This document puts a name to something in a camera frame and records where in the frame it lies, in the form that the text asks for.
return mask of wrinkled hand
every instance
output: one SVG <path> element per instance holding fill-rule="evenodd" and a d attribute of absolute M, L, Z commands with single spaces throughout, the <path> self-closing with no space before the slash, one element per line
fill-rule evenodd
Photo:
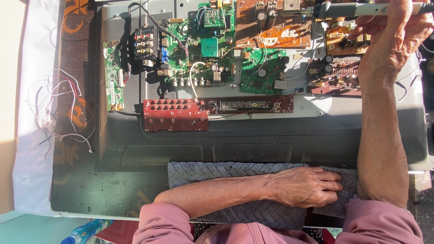
<path fill-rule="evenodd" d="M 411 15 L 411 0 L 376 0 L 375 3 L 388 3 L 387 16 L 361 16 L 358 25 L 347 37 L 349 40 L 360 34 L 371 35 L 371 45 L 363 55 L 358 67 L 361 86 L 384 77 L 385 86 L 392 86 L 407 62 L 433 30 L 432 14 Z"/>
<path fill-rule="evenodd" d="M 341 176 L 320 167 L 297 167 L 271 175 L 273 199 L 290 207 L 322 207 L 338 200 Z"/>

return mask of gray cloth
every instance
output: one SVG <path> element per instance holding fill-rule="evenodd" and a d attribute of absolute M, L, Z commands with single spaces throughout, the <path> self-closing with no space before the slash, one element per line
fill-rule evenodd
<path fill-rule="evenodd" d="M 342 176 L 342 191 L 338 191 L 338 200 L 333 204 L 327 204 L 321 208 L 313 208 L 314 214 L 328 215 L 338 218 L 345 218 L 345 204 L 348 203 L 357 192 L 358 173 L 356 169 L 323 167 L 325 171 L 335 172 Z"/>
<path fill-rule="evenodd" d="M 300 166 L 308 165 L 292 163 L 256 164 L 237 162 L 171 162 L 168 165 L 169 187 L 174 188 L 180 185 L 216 178 L 277 173 L 285 169 Z M 347 187 L 344 182 L 350 183 L 351 181 L 352 180 L 343 180 L 342 183 L 344 188 Z M 317 208 L 316 211 L 320 211 L 321 214 L 325 215 L 345 217 L 345 209 L 343 205 L 348 202 L 348 200 L 352 197 L 352 194 L 348 196 L 348 198 L 348 194 L 341 194 L 341 199 L 338 202 L 330 204 L 330 206 L 326 206 L 325 208 L 330 208 L 330 214 L 327 213 L 327 210 L 322 212 L 321 208 Z M 304 225 L 305 216 L 306 210 L 303 208 L 287 207 L 274 201 L 253 201 L 222 209 L 214 213 L 198 217 L 196 220 L 214 223 L 258 222 L 270 228 L 299 230 Z"/>

